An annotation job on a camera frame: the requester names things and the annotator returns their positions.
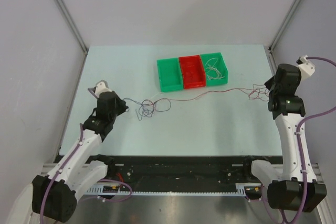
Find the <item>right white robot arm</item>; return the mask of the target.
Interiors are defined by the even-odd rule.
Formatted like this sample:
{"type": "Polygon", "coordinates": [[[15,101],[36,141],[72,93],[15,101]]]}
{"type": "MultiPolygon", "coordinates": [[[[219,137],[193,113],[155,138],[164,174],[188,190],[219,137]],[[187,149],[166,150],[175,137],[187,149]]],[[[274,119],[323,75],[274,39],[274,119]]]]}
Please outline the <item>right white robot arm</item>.
{"type": "Polygon", "coordinates": [[[312,169],[305,138],[305,106],[295,92],[302,80],[312,76],[314,64],[280,64],[275,75],[265,82],[269,90],[268,110],[277,126],[282,149],[283,169],[278,172],[270,162],[255,160],[242,169],[243,179],[259,179],[267,190],[272,209],[312,212],[326,197],[312,169]]]}

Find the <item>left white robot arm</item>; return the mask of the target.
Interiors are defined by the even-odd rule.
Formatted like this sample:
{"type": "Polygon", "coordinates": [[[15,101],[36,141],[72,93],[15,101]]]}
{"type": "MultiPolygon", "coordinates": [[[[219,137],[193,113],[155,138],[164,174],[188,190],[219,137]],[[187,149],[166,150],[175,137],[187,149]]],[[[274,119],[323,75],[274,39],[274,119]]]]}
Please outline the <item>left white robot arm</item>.
{"type": "Polygon", "coordinates": [[[110,182],[116,169],[110,159],[99,156],[88,167],[83,167],[95,150],[112,131],[117,116],[124,113],[126,102],[108,88],[95,89],[97,106],[80,125],[79,138],[70,151],[45,176],[37,175],[33,181],[32,210],[44,217],[67,222],[76,210],[84,193],[101,179],[110,182]]]}

